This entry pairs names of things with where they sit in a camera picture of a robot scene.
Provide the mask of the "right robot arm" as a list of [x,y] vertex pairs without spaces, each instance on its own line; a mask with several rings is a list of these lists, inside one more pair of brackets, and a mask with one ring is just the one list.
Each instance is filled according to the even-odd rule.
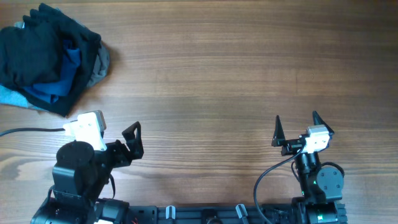
[[292,199],[295,223],[347,223],[343,198],[344,170],[333,162],[320,162],[318,153],[329,147],[334,130],[314,111],[313,125],[297,139],[287,140],[280,118],[275,119],[271,145],[281,147],[282,156],[293,156],[301,197]]

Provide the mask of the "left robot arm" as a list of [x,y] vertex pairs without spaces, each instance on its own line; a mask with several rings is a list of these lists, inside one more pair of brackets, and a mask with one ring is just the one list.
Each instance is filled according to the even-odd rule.
[[57,152],[53,167],[54,185],[31,219],[31,223],[127,223],[129,203],[100,198],[106,184],[114,184],[111,172],[141,159],[144,149],[141,124],[135,122],[122,133],[125,143],[107,143],[96,151],[84,141],[72,141]]

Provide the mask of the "black polo shirt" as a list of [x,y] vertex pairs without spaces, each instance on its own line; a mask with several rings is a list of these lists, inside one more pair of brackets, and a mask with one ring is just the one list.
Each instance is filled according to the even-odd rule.
[[63,44],[58,27],[49,22],[1,30],[1,84],[22,88],[60,79]]

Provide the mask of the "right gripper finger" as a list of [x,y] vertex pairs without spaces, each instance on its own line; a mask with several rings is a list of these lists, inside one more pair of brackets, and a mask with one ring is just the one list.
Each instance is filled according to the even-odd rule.
[[329,127],[329,125],[327,125],[326,122],[324,122],[324,120],[322,120],[321,116],[316,111],[312,112],[312,117],[313,117],[314,125],[324,125],[327,128],[330,136],[335,134],[334,130],[332,130]]
[[285,145],[285,135],[284,135],[284,130],[282,128],[282,123],[280,120],[279,115],[275,117],[275,129],[274,129],[274,135],[272,138],[271,146],[277,147],[277,146],[284,146]]

